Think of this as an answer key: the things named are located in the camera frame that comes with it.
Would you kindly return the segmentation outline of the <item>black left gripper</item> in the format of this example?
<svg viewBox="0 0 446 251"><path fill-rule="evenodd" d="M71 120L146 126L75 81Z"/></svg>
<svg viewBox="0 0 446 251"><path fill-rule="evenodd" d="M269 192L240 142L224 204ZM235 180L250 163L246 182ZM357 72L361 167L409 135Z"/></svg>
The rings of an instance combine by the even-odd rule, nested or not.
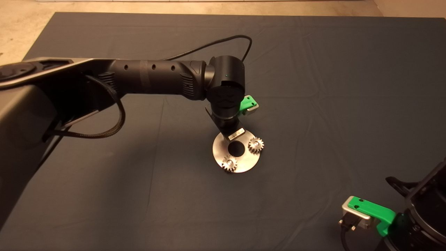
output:
<svg viewBox="0 0 446 251"><path fill-rule="evenodd" d="M213 114L210 106L206 106L206 112L226 140L235 140L246 133L246 129L239 119L239 114L236 114L230 118L222 119L221 117Z"/></svg>

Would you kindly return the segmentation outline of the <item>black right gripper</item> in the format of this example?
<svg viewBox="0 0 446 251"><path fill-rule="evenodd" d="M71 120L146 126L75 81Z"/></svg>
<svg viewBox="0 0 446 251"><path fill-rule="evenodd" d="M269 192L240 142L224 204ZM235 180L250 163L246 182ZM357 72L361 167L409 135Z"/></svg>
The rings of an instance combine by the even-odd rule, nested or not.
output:
<svg viewBox="0 0 446 251"><path fill-rule="evenodd" d="M375 251L419 251L422 239L421 231L392 231L381 239Z"/></svg>

